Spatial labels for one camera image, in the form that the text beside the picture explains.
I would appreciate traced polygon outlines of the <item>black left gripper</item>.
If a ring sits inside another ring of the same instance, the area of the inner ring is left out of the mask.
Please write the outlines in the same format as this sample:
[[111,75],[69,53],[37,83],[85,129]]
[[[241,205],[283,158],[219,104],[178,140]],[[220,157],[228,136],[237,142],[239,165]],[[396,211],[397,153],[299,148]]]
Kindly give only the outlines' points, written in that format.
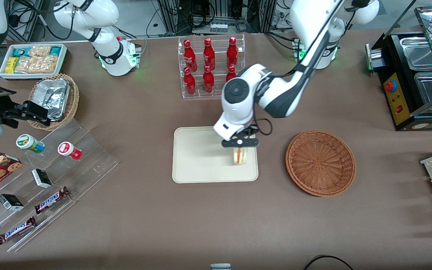
[[259,131],[257,125],[250,125],[241,132],[233,134],[230,140],[222,140],[221,145],[223,148],[231,149],[231,151],[234,151],[235,148],[257,148],[259,140],[254,135]]

